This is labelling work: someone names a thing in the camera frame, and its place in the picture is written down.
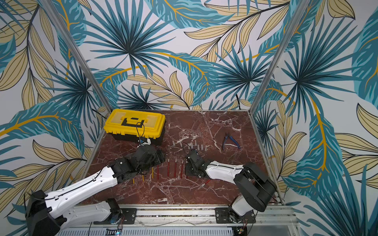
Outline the red carving knife angled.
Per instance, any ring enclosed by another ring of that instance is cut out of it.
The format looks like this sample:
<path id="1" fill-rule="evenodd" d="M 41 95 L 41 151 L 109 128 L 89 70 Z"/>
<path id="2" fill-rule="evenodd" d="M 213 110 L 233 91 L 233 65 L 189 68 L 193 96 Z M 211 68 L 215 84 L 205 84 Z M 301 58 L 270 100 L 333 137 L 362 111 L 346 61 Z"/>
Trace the red carving knife angled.
<path id="1" fill-rule="evenodd" d="M 207 182 L 203 183 L 198 189 L 204 188 L 211 180 L 208 180 Z"/>

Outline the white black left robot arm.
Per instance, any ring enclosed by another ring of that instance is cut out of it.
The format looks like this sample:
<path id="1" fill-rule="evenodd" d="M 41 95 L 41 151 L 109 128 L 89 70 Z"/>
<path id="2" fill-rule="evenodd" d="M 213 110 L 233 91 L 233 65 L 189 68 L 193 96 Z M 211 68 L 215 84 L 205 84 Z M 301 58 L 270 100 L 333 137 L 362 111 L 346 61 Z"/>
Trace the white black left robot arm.
<path id="1" fill-rule="evenodd" d="M 165 156 L 151 145 L 139 146 L 134 153 L 111 160 L 101 170 L 68 187 L 30 195 L 26 224 L 30 236 L 55 236 L 59 231 L 85 223 L 120 224 L 124 214 L 115 199 L 80 205 L 91 196 L 147 173 L 162 164 Z"/>

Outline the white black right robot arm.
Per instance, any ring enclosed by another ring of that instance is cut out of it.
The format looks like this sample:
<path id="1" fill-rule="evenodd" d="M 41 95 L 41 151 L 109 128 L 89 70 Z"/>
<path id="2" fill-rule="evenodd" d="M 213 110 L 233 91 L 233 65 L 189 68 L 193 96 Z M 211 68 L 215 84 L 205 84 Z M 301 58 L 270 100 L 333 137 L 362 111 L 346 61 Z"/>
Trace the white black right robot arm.
<path id="1" fill-rule="evenodd" d="M 239 223 L 252 211 L 264 212 L 274 198 L 276 184 L 253 162 L 230 165 L 205 160 L 194 149 L 184 154 L 187 176 L 224 181 L 234 184 L 239 190 L 240 196 L 231 203 L 226 212 L 219 213 L 228 222 Z"/>

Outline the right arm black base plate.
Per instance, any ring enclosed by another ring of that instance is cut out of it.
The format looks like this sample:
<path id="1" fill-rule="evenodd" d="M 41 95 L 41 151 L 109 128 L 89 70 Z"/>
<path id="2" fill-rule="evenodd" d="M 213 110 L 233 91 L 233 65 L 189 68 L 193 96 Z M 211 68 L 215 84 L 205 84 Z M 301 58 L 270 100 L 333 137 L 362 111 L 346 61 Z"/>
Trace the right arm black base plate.
<path id="1" fill-rule="evenodd" d="M 256 212 L 251 210 L 240 216 L 229 207 L 217 207 L 215 208 L 215 218 L 217 224 L 255 223 Z"/>

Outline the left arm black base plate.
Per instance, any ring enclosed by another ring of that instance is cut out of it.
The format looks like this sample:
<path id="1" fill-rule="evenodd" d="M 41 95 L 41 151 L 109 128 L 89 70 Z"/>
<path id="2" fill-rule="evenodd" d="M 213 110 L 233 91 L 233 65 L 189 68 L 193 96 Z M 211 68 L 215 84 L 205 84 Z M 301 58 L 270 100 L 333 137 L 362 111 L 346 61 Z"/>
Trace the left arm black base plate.
<path id="1" fill-rule="evenodd" d="M 121 208 L 116 210 L 115 215 L 111 218 L 113 225 L 133 225 L 135 223 L 137 209 L 136 208 Z"/>

